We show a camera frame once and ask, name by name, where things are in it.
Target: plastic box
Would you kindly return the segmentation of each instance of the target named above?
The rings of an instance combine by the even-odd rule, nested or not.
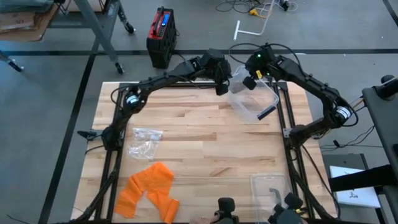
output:
[[[274,214],[277,203],[280,203],[282,207],[287,206],[284,199],[290,192],[290,187],[286,184],[283,175],[258,174],[252,176],[250,181],[256,223],[268,223],[268,218]]]
[[[256,80],[256,87],[249,90],[243,85],[244,78],[250,76],[244,65],[239,66],[229,79],[228,103],[240,120],[245,123],[256,123],[262,116],[274,110],[279,102],[278,96],[262,80]]]

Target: orange cloth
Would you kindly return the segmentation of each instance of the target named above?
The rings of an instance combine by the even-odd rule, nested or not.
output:
[[[114,211],[126,218],[133,218],[136,205],[142,194],[148,191],[147,198],[159,209],[160,219],[172,223],[180,202],[169,197],[174,175],[162,163],[132,175],[125,189],[119,194]]]

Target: caster wheel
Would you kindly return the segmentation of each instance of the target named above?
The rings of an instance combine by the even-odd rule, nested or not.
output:
[[[122,65],[120,63],[115,63],[114,65],[116,66],[116,70],[118,71],[118,73],[122,75],[124,73]]]
[[[127,32],[129,32],[130,34],[133,34],[135,30],[135,28],[130,24],[130,23],[126,23],[126,25],[124,25],[124,28],[127,30]]]

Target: concrete floor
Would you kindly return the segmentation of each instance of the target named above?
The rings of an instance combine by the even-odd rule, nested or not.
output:
[[[398,1],[390,1],[398,12]],[[122,2],[129,21],[137,31],[129,36],[121,23],[116,22],[112,42],[117,50],[146,49],[149,24],[155,9],[161,5],[175,10],[177,29],[181,33],[177,44],[180,50],[227,49],[240,42],[263,44],[266,41],[285,44],[293,49],[398,49],[397,24],[381,0],[362,0],[360,4],[354,0],[306,0],[306,4],[299,3],[299,9],[295,12],[274,10],[262,36],[240,34],[236,42],[232,39],[236,20],[240,19],[241,25],[252,31],[258,30],[261,22],[258,18],[234,11],[216,12],[215,6],[222,0]],[[196,19],[187,22],[185,18],[188,15]],[[49,29],[42,42],[0,42],[0,49],[90,50],[93,40],[94,35],[88,29]],[[248,55],[237,57],[244,60]],[[3,96],[0,98],[0,222],[10,223],[8,214],[36,223],[88,55],[13,58],[25,66],[25,72],[17,73],[5,63],[0,63],[0,95]],[[299,55],[299,58],[306,72],[339,89],[348,101],[359,97],[363,88],[377,85],[382,76],[396,75],[398,70],[397,54],[307,54]],[[95,58],[75,133],[91,127],[102,82],[138,81],[162,72],[152,68],[148,56],[123,56],[120,61],[126,70],[123,76],[116,73],[107,56]],[[180,61],[181,58],[173,57],[170,68]],[[234,70],[238,64],[229,61]],[[308,100],[313,118],[320,117],[320,101],[312,95],[308,95]],[[366,110],[359,112],[359,117],[357,126],[332,131],[320,141],[320,145],[331,144],[334,139],[341,143],[348,142],[373,125]],[[376,132],[363,144],[381,145]],[[49,223],[65,222],[70,217],[85,150],[84,139],[74,134]],[[327,153],[363,153],[369,167],[388,163],[380,148],[347,147]],[[344,220],[378,223],[373,210],[342,207]],[[390,211],[386,210],[389,223],[393,223]]]

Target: red battery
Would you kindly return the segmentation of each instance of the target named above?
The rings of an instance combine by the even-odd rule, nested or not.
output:
[[[157,8],[147,37],[147,49],[152,66],[166,69],[177,43],[173,9]]]

